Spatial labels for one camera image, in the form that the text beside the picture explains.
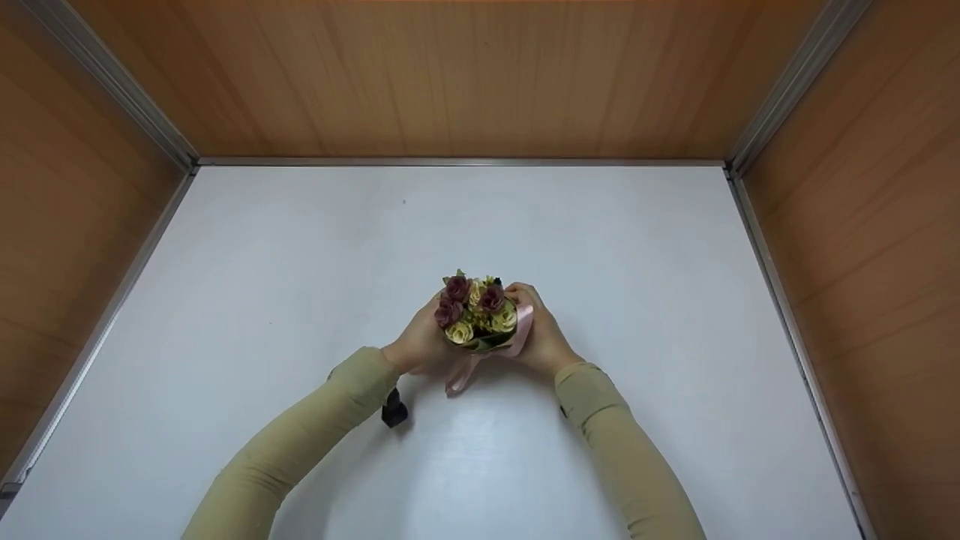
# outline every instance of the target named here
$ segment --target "wooden wall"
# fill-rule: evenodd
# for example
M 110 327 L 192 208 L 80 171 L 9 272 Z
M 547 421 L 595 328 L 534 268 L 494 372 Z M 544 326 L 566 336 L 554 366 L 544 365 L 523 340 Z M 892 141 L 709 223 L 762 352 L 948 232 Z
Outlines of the wooden wall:
M 957 538 L 960 3 L 874 2 L 746 183 L 880 538 Z
M 0 2 L 0 476 L 180 179 L 15 2 Z
M 72 0 L 203 156 L 721 159 L 824 0 Z

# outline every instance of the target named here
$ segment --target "black object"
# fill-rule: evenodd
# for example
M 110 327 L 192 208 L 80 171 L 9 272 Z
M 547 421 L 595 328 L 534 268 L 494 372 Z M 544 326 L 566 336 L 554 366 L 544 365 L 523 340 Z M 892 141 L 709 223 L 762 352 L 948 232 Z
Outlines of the black object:
M 390 395 L 387 396 L 387 404 L 380 409 L 380 420 L 383 420 L 387 428 L 392 430 L 400 424 L 403 424 L 403 421 L 409 416 L 410 412 L 407 410 L 407 405 L 404 405 L 400 400 L 399 390 L 394 388 L 390 391 Z

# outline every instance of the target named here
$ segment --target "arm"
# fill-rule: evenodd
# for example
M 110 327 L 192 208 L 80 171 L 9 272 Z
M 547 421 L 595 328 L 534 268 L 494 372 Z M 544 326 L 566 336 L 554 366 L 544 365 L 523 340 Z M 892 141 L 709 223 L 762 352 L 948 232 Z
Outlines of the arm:
M 320 388 L 277 416 L 213 480 L 186 540 L 266 540 L 290 490 L 383 404 L 399 372 L 379 349 L 347 358 Z
M 534 326 L 516 358 L 553 378 L 561 410 L 590 446 L 630 537 L 703 540 L 683 487 L 610 378 L 573 352 L 537 289 L 513 283 L 505 290 L 515 302 L 534 307 Z
M 590 446 L 631 538 L 702 540 L 697 514 L 657 447 L 600 368 L 567 365 L 554 383 L 561 410 Z

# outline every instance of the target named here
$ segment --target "white surface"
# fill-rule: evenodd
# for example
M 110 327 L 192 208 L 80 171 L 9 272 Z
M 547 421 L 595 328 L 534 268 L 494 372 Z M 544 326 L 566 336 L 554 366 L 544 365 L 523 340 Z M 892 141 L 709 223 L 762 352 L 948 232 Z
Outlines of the white surface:
M 711 539 L 858 538 L 712 167 L 205 167 L 0 538 L 179 537 L 254 433 L 457 267 L 538 286 Z M 480 372 L 456 400 L 403 380 L 414 424 L 351 433 L 273 537 L 623 537 L 550 386 Z

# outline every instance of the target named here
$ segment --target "olive green sleeve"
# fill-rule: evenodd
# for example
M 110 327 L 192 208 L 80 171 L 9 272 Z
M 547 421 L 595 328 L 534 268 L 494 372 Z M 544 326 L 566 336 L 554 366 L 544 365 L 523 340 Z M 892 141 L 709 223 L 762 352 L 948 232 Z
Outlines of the olive green sleeve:
M 187 540 L 266 540 L 290 490 L 380 408 L 398 374 L 379 349 L 347 358 L 320 388 L 277 416 L 213 480 Z
M 561 410 L 587 441 L 630 537 L 706 538 L 684 488 L 610 378 L 581 362 L 563 369 L 554 382 Z

